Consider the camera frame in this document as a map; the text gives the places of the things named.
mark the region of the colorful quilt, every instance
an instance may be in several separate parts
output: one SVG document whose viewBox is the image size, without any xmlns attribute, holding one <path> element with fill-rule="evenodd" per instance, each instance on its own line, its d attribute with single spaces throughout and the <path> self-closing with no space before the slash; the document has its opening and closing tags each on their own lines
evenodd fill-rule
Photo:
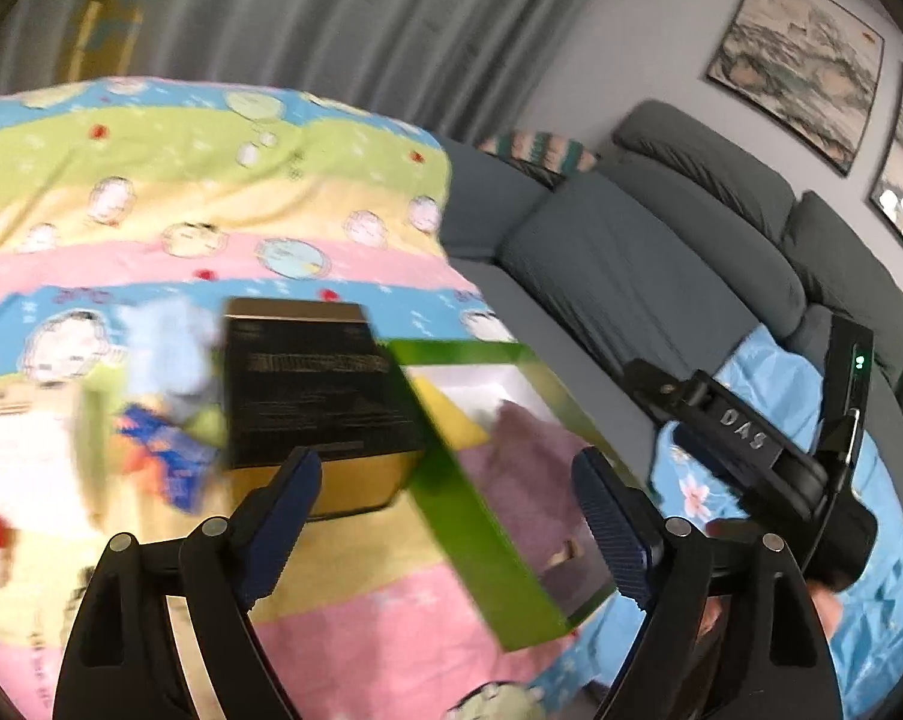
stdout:
<svg viewBox="0 0 903 720">
<path fill-rule="evenodd" d="M 438 244 L 449 170 L 416 127 L 295 92 L 102 79 L 0 98 L 0 517 L 16 529 L 0 683 L 29 720 L 50 717 L 107 538 L 174 538 L 229 512 L 214 485 L 185 514 L 109 453 L 78 457 L 88 382 L 184 393 L 193 415 L 186 361 L 206 358 L 231 295 L 360 303 L 381 338 L 510 338 Z M 166 347 L 169 322 L 190 346 Z M 184 604 L 170 607 L 200 714 L 220 716 Z M 309 720 L 439 717 L 565 648 L 503 654 L 406 497 L 309 524 L 253 623 Z"/>
</svg>

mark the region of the light blue cloth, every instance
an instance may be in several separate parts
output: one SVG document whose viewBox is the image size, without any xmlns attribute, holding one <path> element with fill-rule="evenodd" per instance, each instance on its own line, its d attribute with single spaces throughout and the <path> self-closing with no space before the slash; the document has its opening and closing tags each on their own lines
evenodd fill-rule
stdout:
<svg viewBox="0 0 903 720">
<path fill-rule="evenodd" d="M 219 346 L 220 320 L 185 295 L 170 295 L 139 306 L 118 305 L 128 348 L 131 398 L 160 395 L 174 422 L 186 422 L 219 402 L 211 351 Z"/>
<path fill-rule="evenodd" d="M 783 351 L 768 330 L 757 327 L 715 376 L 807 450 L 818 424 L 822 377 L 798 355 Z M 676 423 L 661 429 L 650 485 L 665 517 L 685 517 L 699 527 L 744 512 L 726 485 L 674 445 Z M 845 717 L 875 707 L 903 674 L 903 512 L 875 442 L 866 435 L 853 490 L 878 521 L 878 536 L 861 578 L 840 594 L 841 626 L 830 642 Z M 544 689 L 549 712 L 583 685 L 610 685 L 641 626 L 634 602 L 614 595 L 585 624 L 581 636 L 533 685 Z"/>
</svg>

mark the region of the white paper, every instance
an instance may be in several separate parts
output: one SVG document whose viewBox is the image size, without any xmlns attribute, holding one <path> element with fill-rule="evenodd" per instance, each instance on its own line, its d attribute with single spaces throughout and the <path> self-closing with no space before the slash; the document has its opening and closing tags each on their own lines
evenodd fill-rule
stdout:
<svg viewBox="0 0 903 720">
<path fill-rule="evenodd" d="M 407 373 L 428 379 L 468 419 L 486 431 L 496 422 L 504 400 L 523 406 L 545 422 L 558 422 L 515 365 L 410 365 Z"/>
<path fill-rule="evenodd" d="M 0 415 L 0 517 L 11 528 L 94 535 L 69 428 L 70 420 L 45 410 Z"/>
</svg>

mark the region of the green cardboard panel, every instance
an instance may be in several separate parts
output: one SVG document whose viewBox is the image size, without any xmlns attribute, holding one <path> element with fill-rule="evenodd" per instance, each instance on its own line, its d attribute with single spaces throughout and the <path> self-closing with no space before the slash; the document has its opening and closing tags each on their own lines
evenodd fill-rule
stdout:
<svg viewBox="0 0 903 720">
<path fill-rule="evenodd" d="M 515 365 L 569 430 L 598 446 L 621 472 L 631 474 L 557 376 L 527 346 L 486 341 L 391 341 L 395 360 L 410 365 Z M 525 565 L 507 533 L 459 466 L 424 409 L 428 450 L 409 488 L 435 538 L 448 553 L 488 627 L 506 651 L 563 637 L 613 591 L 613 584 L 566 617 Z"/>
</svg>

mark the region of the pink stripe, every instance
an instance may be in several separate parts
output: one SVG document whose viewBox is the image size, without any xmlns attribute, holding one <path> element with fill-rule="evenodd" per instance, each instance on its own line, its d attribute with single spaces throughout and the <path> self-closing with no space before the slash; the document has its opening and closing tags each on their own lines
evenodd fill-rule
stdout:
<svg viewBox="0 0 903 720">
<path fill-rule="evenodd" d="M 172 257 L 157 242 L 130 241 L 0 254 L 0 302 L 9 293 L 30 293 L 46 285 L 74 288 L 181 282 L 196 278 L 200 271 L 212 271 L 219 279 L 281 278 L 258 261 L 256 250 L 262 240 L 256 235 L 233 234 L 224 251 L 196 259 Z M 440 257 L 376 250 L 352 242 L 308 242 L 331 260 L 331 269 L 323 278 L 426 290 L 473 289 Z"/>
<path fill-rule="evenodd" d="M 503 653 L 446 563 L 256 630 L 305 720 L 439 720 L 483 683 L 529 682 L 570 644 Z M 60 657 L 44 655 L 49 683 Z M 49 720 L 34 659 L 0 645 L 0 683 L 28 720 Z"/>
</svg>

